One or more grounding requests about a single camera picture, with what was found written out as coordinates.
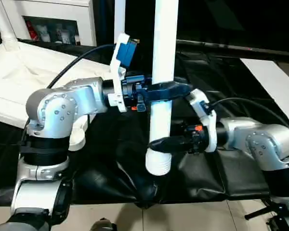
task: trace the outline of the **black tarp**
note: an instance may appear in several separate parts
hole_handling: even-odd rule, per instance
[[[89,49],[42,42],[35,44],[74,55]],[[105,51],[89,58],[107,63],[111,52]],[[176,61],[176,75],[187,74],[194,88],[205,91],[210,100],[225,96],[254,97],[282,114],[240,60],[209,57],[203,53],[193,57],[179,55],[184,63]],[[132,69],[150,73],[150,57],[137,54],[135,59]],[[244,116],[246,112],[261,122],[276,122],[247,105],[230,104],[217,108],[218,117]],[[183,99],[173,101],[172,119],[198,122]],[[174,154],[169,174],[163,177],[150,175],[144,161],[148,128],[148,113],[129,111],[121,114],[116,108],[111,108],[97,115],[86,132],[85,147],[69,153],[70,172],[75,174],[73,203],[134,202],[148,207],[155,203],[268,196],[267,185],[257,164],[249,155],[239,151],[219,149],[211,154]],[[9,205],[13,196],[18,159],[15,144],[21,132],[19,128],[0,123],[0,205]]]

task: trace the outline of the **white pvc pipe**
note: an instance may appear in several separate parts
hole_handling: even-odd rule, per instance
[[[17,7],[17,0],[1,0],[3,7],[8,13],[10,23],[17,38],[31,39],[28,28],[23,16],[20,14],[20,9]]]
[[[125,31],[125,0],[115,0],[115,33],[114,43],[121,33]]]
[[[156,0],[152,84],[172,81],[179,0]],[[150,141],[170,134],[172,101],[151,104]],[[171,154],[147,150],[146,169],[153,175],[169,172]]]
[[[5,12],[5,9],[0,1],[0,34],[2,43],[6,50],[12,51],[18,49],[17,38]]]

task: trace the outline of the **tiled floor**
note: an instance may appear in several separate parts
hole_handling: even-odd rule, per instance
[[[268,231],[271,215],[244,220],[244,215],[262,208],[261,201],[223,201],[197,204],[156,205],[142,211],[134,204],[74,205],[68,219],[53,231],[89,231],[93,223],[107,218],[118,231]],[[0,223],[9,208],[0,207]]]

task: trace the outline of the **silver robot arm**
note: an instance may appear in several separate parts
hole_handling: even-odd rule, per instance
[[[248,117],[222,118],[216,123],[216,113],[210,108],[210,103],[202,91],[193,90],[186,99],[201,124],[185,127],[184,135],[153,141],[149,144],[150,148],[168,153],[209,153],[212,152],[209,147],[214,144],[215,148],[219,146],[226,150],[248,153],[262,170],[272,203],[262,211],[246,215],[246,219],[275,211],[279,216],[270,220],[270,225],[289,226],[289,128],[278,124],[262,124]]]
[[[110,64],[110,80],[73,80],[56,89],[40,89],[27,100],[29,124],[22,141],[11,218],[0,231],[48,231],[68,215],[72,180],[66,176],[73,123],[111,106],[142,112],[150,102],[186,96],[191,86],[175,81],[151,85],[143,75],[125,77],[137,41],[121,34]]]
[[[56,89],[40,89],[26,103],[30,118],[21,148],[12,215],[44,214],[49,225],[68,214],[72,182],[65,179],[73,123],[107,110],[102,78],[78,79]]]

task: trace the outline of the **white tube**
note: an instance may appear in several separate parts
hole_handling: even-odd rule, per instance
[[[12,29],[9,18],[5,12],[5,9],[0,1],[0,34],[2,43],[7,51],[13,51],[18,49],[17,38]]]
[[[115,0],[115,33],[114,42],[125,31],[125,0]]]
[[[174,75],[179,0],[156,0],[152,84],[172,81]],[[172,101],[151,104],[150,141],[170,134]],[[147,150],[146,169],[153,175],[169,172],[171,154]]]

